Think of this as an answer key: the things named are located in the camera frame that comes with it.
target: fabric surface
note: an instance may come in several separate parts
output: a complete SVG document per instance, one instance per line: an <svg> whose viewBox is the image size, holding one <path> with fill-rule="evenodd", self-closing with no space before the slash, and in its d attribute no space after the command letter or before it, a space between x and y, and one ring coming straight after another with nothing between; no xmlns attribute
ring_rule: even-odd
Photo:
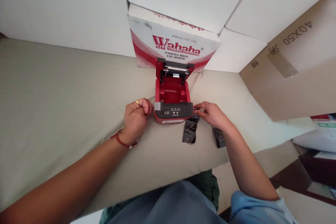
<svg viewBox="0 0 336 224"><path fill-rule="evenodd" d="M189 181L191 184L193 184L208 200L211 201L216 211L218 210L219 187L217 183L217 178L212 174L212 170L203 171L192 177L186 178L185 181ZM118 203L114 206L105 208L101 214L99 224L108 223L122 209L124 209L128 204L130 204L137 198L138 197L134 197L124 202Z"/></svg>
<svg viewBox="0 0 336 224"><path fill-rule="evenodd" d="M226 223L214 205L189 181L137 197L114 218L99 224L114 223ZM232 196L230 223L295 223L284 200L263 201L237 191Z"/></svg>
<svg viewBox="0 0 336 224"><path fill-rule="evenodd" d="M0 211L122 128L125 106L155 93L155 69L136 59L12 39L0 40ZM253 152L314 129L309 118L272 122L237 73L188 78L194 103L215 102ZM136 148L80 214L115 205L228 162L211 126L182 143L184 124L150 117Z"/></svg>

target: wristband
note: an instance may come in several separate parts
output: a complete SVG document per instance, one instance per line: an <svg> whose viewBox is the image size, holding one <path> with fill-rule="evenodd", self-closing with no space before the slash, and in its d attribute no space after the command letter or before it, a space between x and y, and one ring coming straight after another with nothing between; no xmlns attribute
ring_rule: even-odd
<svg viewBox="0 0 336 224"><path fill-rule="evenodd" d="M131 149L131 148L137 146L137 145L138 145L138 141L136 141L136 142L135 142L134 144L132 144L132 145L127 145L127 144L124 144L123 142L120 141L118 134L119 134L122 130L123 130L123 129L120 129L116 134L114 134L114 135L111 136L110 138L115 137L118 143L120 143L122 146L124 146L125 148L128 148L128 149Z"/></svg>

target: person's leg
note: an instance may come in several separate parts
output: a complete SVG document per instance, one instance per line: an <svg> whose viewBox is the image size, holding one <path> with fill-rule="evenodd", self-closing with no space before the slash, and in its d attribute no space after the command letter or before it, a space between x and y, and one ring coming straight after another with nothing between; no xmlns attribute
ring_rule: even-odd
<svg viewBox="0 0 336 224"><path fill-rule="evenodd" d="M217 178L212 174L212 169L203 171L192 177L186 178L185 180L189 181L195 187L197 187L204 194L204 196L213 203L216 211L218 210L219 187Z"/></svg>

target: floor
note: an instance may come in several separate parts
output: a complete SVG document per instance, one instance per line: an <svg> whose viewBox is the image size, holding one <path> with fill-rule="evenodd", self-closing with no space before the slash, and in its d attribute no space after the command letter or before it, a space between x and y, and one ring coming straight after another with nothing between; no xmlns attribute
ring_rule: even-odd
<svg viewBox="0 0 336 224"><path fill-rule="evenodd" d="M274 148L259 151L255 153L255 156L268 177L273 177L279 171L294 162L298 158L299 152L292 142L288 140ZM213 168L212 173L217 177L218 181L218 213L221 213L231 206L231 196L236 190L239 190L239 187L230 163ZM85 216L72 222L72 224L98 224L101 212L102 211L98 211Z"/></svg>

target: chinese character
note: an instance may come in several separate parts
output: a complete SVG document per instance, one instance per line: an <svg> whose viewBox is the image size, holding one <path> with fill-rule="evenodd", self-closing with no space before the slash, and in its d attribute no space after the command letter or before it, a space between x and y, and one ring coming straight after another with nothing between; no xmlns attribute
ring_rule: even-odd
<svg viewBox="0 0 336 224"><path fill-rule="evenodd" d="M272 48L269 49L269 51L270 51L270 53L273 53L273 55L274 55L274 54L276 54L278 51L280 51L280 48L277 47L277 45L275 44L275 46L272 46Z"/></svg>
<svg viewBox="0 0 336 224"><path fill-rule="evenodd" d="M258 61L252 61L252 62L251 62L251 66L252 66L253 68L256 68L257 66L259 66Z"/></svg>

